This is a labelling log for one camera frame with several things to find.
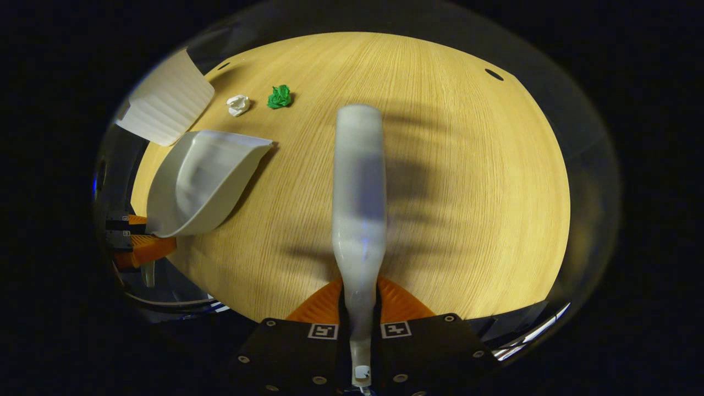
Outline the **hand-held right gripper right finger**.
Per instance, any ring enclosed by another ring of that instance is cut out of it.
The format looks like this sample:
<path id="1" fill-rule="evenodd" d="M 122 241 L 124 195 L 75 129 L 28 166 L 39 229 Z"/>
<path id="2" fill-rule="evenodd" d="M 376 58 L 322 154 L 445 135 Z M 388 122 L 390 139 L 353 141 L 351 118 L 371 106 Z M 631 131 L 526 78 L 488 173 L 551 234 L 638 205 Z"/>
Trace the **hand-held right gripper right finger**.
<path id="1" fill-rule="evenodd" d="M 376 395 L 458 395 L 496 372 L 496 358 L 457 313 L 433 313 L 379 277 L 371 340 Z"/>

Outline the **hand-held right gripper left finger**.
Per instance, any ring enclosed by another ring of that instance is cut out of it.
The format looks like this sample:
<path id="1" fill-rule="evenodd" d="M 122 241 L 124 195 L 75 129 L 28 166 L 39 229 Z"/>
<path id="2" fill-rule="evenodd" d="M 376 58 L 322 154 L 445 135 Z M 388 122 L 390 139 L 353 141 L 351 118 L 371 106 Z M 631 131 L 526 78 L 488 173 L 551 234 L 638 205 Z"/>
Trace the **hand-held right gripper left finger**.
<path id="1" fill-rule="evenodd" d="M 315 291 L 286 318 L 258 324 L 230 363 L 233 395 L 342 395 L 350 387 L 343 283 Z"/>

